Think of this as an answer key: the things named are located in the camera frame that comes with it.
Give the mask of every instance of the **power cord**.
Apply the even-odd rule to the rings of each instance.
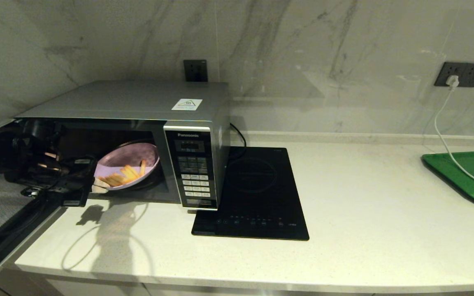
[[[239,153],[235,153],[235,154],[229,156],[230,159],[237,159],[239,157],[242,157],[245,154],[246,147],[248,147],[248,145],[247,145],[246,139],[242,135],[241,131],[239,131],[239,129],[237,127],[235,127],[235,125],[233,125],[232,123],[230,123],[230,126],[239,134],[239,136],[241,137],[242,142],[244,144],[243,149],[240,150]]]
[[[466,169],[464,169],[460,163],[458,163],[458,161],[455,159],[455,157],[453,156],[453,154],[451,153],[451,151],[449,150],[449,147],[447,146],[447,143],[446,143],[446,140],[444,140],[444,137],[442,137],[442,134],[440,133],[440,131],[438,130],[438,126],[437,126],[437,120],[438,120],[438,116],[440,115],[440,113],[442,113],[442,111],[444,110],[444,108],[446,107],[447,105],[447,102],[449,102],[449,98],[451,97],[451,94],[453,94],[453,92],[455,91],[455,89],[457,88],[459,82],[458,82],[458,76],[457,75],[451,75],[448,79],[447,79],[447,82],[446,84],[449,86],[449,93],[447,94],[447,98],[446,98],[446,101],[444,102],[444,104],[442,105],[442,108],[440,108],[440,110],[438,111],[438,113],[436,114],[436,116],[434,117],[434,129],[436,130],[436,133],[438,134],[438,137],[440,137],[440,140],[442,140],[442,143],[444,143],[444,147],[446,148],[447,150],[447,153],[449,154],[449,157],[451,157],[451,159],[453,160],[453,162],[457,165],[457,167],[459,169],[461,169],[461,171],[463,171],[467,176],[469,176],[469,178],[472,178],[474,180],[474,176],[472,174],[470,174],[468,171],[466,171]]]

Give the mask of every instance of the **microwave control panel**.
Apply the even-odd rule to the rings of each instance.
[[[216,210],[210,132],[166,130],[165,133],[182,206]]]

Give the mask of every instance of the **energy label sticker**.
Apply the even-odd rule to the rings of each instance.
[[[179,99],[171,110],[195,111],[201,103],[201,99]]]

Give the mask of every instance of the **white cable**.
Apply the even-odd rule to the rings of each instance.
[[[442,143],[444,143],[444,147],[446,148],[447,153],[449,154],[449,157],[451,157],[451,159],[453,160],[453,162],[457,165],[457,167],[458,167],[459,169],[461,169],[464,173],[466,173],[466,175],[469,176],[469,178],[472,178],[472,179],[474,180],[474,176],[471,175],[468,171],[466,171],[466,170],[460,165],[460,163],[458,163],[458,161],[455,159],[455,157],[453,157],[453,154],[452,154],[451,151],[449,150],[449,147],[447,146],[447,143],[446,143],[446,141],[444,140],[444,137],[442,137],[442,134],[441,134],[440,131],[438,130],[438,126],[437,126],[438,116],[440,115],[440,113],[442,113],[442,111],[443,111],[444,108],[446,107],[446,104],[447,104],[447,102],[449,102],[449,98],[451,97],[451,94],[453,94],[453,92],[455,91],[455,88],[457,88],[457,86],[458,86],[458,76],[457,76],[457,75],[451,75],[451,76],[449,77],[449,79],[447,79],[447,84],[450,86],[450,87],[449,87],[449,93],[447,94],[446,101],[445,101],[444,104],[442,105],[442,108],[440,108],[440,110],[438,111],[438,113],[437,113],[436,116],[434,117],[434,129],[436,130],[436,133],[438,134],[438,137],[440,137],[440,140],[442,140]]]

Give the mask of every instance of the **panasonic logo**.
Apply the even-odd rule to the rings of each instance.
[[[193,135],[193,134],[177,134],[179,137],[199,137],[199,135]]]

